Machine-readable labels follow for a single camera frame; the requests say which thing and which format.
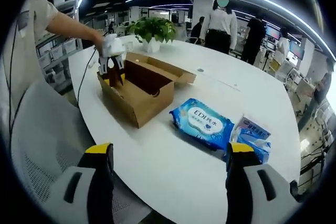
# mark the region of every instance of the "white shirt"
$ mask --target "white shirt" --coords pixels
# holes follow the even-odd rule
[[[230,49],[235,49],[237,44],[237,17],[234,12],[227,14],[226,11],[215,9],[204,17],[200,39],[205,39],[208,29],[225,31],[231,35]]]
[[[277,49],[275,51],[275,55],[274,58],[277,62],[279,62],[280,64],[283,63],[283,61],[286,59],[287,54],[289,52],[289,41],[288,39],[281,37],[279,39],[279,42],[277,44]]]
[[[36,54],[35,40],[41,37],[49,22],[58,13],[47,0],[26,0],[12,24],[0,57],[0,132],[9,139],[9,69],[12,60],[12,116],[28,87],[38,79],[44,79]]]

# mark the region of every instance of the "potted plant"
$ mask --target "potted plant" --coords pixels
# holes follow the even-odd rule
[[[134,33],[140,43],[143,43],[147,52],[157,52],[165,40],[173,41],[176,28],[173,23],[164,18],[140,18],[135,24],[129,26],[130,33]]]

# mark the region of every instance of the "wet wipes package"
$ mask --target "wet wipes package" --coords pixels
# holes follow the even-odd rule
[[[233,134],[233,141],[251,146],[260,162],[266,163],[271,152],[271,143],[249,129],[238,128]]]
[[[189,99],[170,112],[174,124],[212,148],[226,151],[234,124],[196,99]]]

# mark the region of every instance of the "white round table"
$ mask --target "white round table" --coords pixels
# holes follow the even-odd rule
[[[264,125],[271,133],[268,163],[288,182],[298,181],[299,133],[291,102],[279,81],[201,46],[174,41],[163,44],[157,53],[146,54],[134,36],[121,39],[132,41],[135,52],[197,75],[194,84],[176,86],[173,103],[140,129],[118,108],[106,108],[96,74],[98,61],[85,75],[79,96],[84,121],[97,144],[114,144],[115,172],[146,204],[176,223],[226,221],[226,164],[193,141],[182,139],[172,126],[169,111],[189,98],[204,102],[234,123],[245,114]],[[92,52],[91,47],[69,58],[76,97]]]

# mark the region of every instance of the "white flower pot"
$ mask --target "white flower pot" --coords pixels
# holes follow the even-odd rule
[[[146,52],[153,53],[153,52],[158,52],[160,50],[161,42],[156,41],[155,38],[153,37],[149,43],[143,39],[143,48]]]

